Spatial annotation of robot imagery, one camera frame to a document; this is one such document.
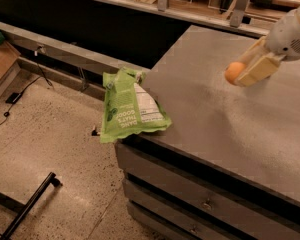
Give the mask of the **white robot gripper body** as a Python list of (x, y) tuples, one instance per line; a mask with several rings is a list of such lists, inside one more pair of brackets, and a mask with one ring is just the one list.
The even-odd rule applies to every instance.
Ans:
[(266, 36), (266, 47), (287, 61), (300, 59), (300, 6), (274, 24)]

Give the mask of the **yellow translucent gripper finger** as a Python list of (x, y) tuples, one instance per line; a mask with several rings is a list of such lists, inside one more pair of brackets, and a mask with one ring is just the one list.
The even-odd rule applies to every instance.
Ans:
[(266, 38), (259, 38), (251, 47), (249, 47), (240, 57), (239, 61), (243, 64), (250, 64), (257, 58), (268, 53), (265, 47)]
[(252, 86), (276, 73), (280, 64), (280, 56), (263, 55), (240, 73), (234, 83), (241, 87)]

